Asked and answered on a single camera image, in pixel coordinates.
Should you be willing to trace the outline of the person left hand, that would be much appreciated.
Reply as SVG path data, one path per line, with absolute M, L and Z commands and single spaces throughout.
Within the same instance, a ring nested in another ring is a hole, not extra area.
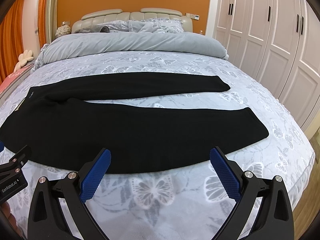
M 1 208 L 4 212 L 4 215 L 6 217 L 6 219 L 9 221 L 9 223 L 11 224 L 11 226 L 15 229 L 15 231 L 21 235 L 20 233 L 20 230 L 17 226 L 17 223 L 16 223 L 16 218 L 12 215 L 11 211 L 10 211 L 10 205 L 7 203 L 7 202 L 4 202 L 2 205 L 1 205 Z

